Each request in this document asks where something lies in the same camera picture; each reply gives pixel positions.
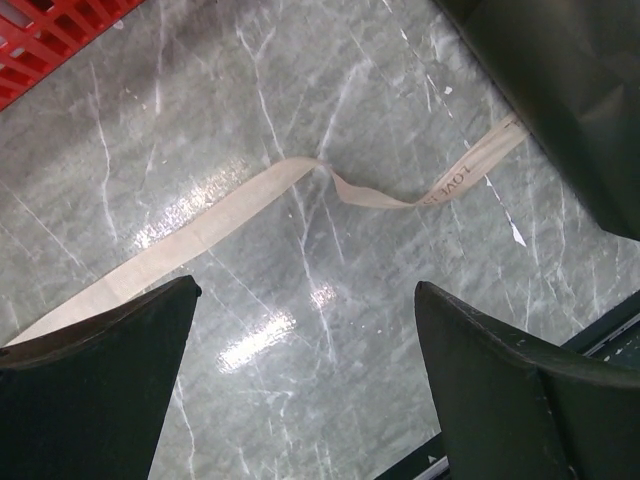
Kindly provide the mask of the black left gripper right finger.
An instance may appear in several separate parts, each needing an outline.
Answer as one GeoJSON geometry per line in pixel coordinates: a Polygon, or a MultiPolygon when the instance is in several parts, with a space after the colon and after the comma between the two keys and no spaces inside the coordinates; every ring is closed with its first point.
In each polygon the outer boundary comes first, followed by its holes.
{"type": "Polygon", "coordinates": [[[639,372],[416,286],[420,348],[455,479],[636,479],[639,372]]]}

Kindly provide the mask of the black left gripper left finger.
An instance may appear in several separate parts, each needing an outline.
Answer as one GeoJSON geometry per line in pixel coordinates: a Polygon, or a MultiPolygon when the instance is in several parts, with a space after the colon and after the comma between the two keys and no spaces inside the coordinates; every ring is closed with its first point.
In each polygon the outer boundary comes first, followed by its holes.
{"type": "Polygon", "coordinates": [[[2,478],[147,478],[201,294],[178,277],[3,347],[2,478]]]}

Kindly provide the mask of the beige printed ribbon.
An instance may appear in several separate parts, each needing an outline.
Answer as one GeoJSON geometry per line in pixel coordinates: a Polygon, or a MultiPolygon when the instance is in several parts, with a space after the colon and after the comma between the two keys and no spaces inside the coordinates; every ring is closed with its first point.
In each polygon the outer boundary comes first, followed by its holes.
{"type": "Polygon", "coordinates": [[[384,210],[431,207],[467,192],[529,135],[517,115],[508,115],[413,203],[372,188],[351,185],[319,160],[308,157],[284,159],[240,185],[191,223],[146,248],[47,313],[9,343],[14,345],[41,337],[128,302],[225,239],[316,168],[328,170],[339,199],[346,204],[384,210]]]}

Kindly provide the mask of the black wrapping paper cone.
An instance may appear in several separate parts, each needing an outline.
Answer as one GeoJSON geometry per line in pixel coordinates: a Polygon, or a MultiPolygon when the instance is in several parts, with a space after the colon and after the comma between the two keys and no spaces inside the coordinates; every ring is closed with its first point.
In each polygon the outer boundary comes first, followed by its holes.
{"type": "Polygon", "coordinates": [[[638,239],[638,1],[439,6],[596,223],[638,239]]]}

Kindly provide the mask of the red plastic shopping basket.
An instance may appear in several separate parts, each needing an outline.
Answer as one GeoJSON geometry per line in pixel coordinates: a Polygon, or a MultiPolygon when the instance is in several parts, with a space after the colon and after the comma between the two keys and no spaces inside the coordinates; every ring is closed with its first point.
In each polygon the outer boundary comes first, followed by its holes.
{"type": "Polygon", "coordinates": [[[8,0],[1,3],[1,107],[69,60],[141,0],[8,0]]]}

